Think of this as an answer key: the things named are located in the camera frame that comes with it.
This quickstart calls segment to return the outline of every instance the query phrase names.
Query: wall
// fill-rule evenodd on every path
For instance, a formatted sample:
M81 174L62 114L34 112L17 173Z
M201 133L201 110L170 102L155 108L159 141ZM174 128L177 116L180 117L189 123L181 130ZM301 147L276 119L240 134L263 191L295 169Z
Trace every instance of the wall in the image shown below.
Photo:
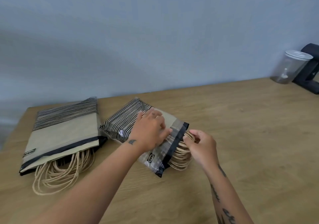
M0 142L29 106L269 76L319 0L0 0Z

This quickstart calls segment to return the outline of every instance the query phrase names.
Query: striped paper bag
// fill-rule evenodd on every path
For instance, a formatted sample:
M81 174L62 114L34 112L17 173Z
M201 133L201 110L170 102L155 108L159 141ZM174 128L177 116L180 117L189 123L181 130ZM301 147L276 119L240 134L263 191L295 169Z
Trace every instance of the striped paper bag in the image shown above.
M151 107L151 105L141 101L139 98L134 98L108 118L100 126L100 129L102 129L111 139L124 143L131 133L139 111L145 113ZM159 109L156 110L163 114L166 127L173 129L173 132L161 145L142 154L139 157L139 161L148 166L157 176L162 177L164 170L170 166L170 160L178 147L179 142L182 141L189 124L177 119L167 112Z
M72 186L79 173L92 165L92 148L107 139L99 125L96 97L38 112L20 175L35 171L33 189L39 195ZM54 191L44 191L39 186Z

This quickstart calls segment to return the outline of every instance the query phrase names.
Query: clear canister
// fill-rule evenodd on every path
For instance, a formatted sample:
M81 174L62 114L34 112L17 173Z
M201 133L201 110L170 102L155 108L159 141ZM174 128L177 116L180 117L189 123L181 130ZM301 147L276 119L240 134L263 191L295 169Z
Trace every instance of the clear canister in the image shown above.
M270 77L273 81L280 84L288 84L302 70L306 63L313 56L295 50L287 50L285 56Z

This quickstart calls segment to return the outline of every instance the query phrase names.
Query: wooden table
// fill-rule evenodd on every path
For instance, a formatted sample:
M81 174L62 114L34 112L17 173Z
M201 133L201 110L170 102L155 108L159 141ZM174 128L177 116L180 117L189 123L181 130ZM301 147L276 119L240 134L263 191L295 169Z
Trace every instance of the wooden table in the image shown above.
M101 119L134 96L215 137L221 165L255 223L319 222L319 96L264 78L99 99ZM0 223L25 223L65 193L37 196L34 175L18 175L36 112L54 106L28 108L0 153ZM106 142L94 166L117 147ZM136 162L101 223L217 220L195 162L162 178Z

